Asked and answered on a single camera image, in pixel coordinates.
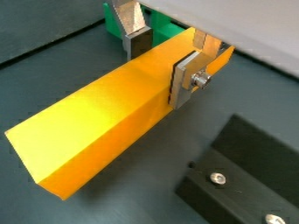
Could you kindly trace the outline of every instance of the table surface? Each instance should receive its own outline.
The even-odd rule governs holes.
[[[207,223],[174,190],[233,114],[299,151],[299,82],[235,54],[205,91],[67,201],[46,192],[4,131],[123,65],[122,47],[100,25],[0,70],[2,223]]]

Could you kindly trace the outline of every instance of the orange block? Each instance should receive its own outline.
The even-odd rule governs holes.
[[[193,35],[179,34],[6,132],[36,184],[63,200],[172,111],[174,63],[194,50]]]

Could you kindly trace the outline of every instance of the gray wall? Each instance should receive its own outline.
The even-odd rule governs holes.
[[[0,0],[0,64],[103,17],[104,0]]]

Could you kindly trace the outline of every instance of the dark gray surface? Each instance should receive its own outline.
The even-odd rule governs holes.
[[[122,49],[102,25],[0,71],[2,223],[207,223],[174,190],[234,113],[299,150],[298,82],[234,55],[207,89],[60,201],[31,181],[3,133],[122,65]]]
[[[103,2],[0,1],[0,64],[103,19]]]
[[[225,185],[211,182],[214,172],[226,176]],[[299,222],[298,207],[213,148],[176,193],[213,224],[265,224],[267,214],[278,215],[286,223]]]

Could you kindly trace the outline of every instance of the screw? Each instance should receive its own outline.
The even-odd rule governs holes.
[[[279,216],[269,214],[266,216],[266,223],[267,224],[286,224],[286,221]]]
[[[225,177],[225,175],[222,173],[214,172],[210,175],[210,180],[213,183],[218,184],[218,185],[225,185],[227,183],[227,179]]]
[[[201,70],[193,77],[191,77],[191,84],[201,89],[205,89],[211,82],[211,76],[206,73],[205,70]]]

